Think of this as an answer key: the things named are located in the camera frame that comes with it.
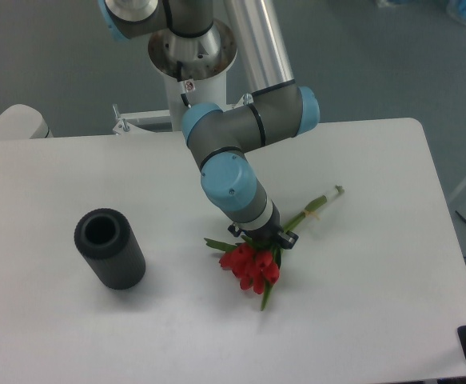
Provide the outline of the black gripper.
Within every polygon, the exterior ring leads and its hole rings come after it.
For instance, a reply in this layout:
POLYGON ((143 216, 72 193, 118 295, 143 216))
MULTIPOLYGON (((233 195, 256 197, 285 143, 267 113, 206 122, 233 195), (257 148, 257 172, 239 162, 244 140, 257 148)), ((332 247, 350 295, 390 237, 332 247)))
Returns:
POLYGON ((247 222, 233 222, 228 226, 228 232, 234 237, 240 237, 244 232, 252 240, 272 241, 281 249, 292 249, 299 236, 291 230, 284 231, 281 216, 276 207, 266 207, 255 219, 247 222))

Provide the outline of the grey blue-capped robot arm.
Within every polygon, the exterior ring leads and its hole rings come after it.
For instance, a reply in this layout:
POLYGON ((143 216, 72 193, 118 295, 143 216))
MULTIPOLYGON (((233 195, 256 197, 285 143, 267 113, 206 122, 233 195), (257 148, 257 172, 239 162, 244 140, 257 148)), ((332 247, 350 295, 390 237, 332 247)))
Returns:
POLYGON ((290 249, 297 236, 246 160, 250 151, 312 130, 313 92, 294 80, 271 1, 101 1, 118 40, 148 36, 149 60, 164 78, 169 117, 185 138, 207 198, 234 236, 290 249))

